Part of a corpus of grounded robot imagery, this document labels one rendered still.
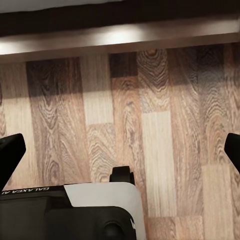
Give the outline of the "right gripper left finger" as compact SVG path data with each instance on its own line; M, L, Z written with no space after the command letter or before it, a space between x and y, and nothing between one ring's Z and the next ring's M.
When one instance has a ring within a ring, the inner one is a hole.
M26 153L22 133L0 138L0 193Z

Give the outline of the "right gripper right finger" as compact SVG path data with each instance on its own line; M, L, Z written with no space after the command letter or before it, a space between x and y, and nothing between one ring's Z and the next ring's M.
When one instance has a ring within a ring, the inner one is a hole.
M224 151L240 172L240 134L230 132L227 135Z

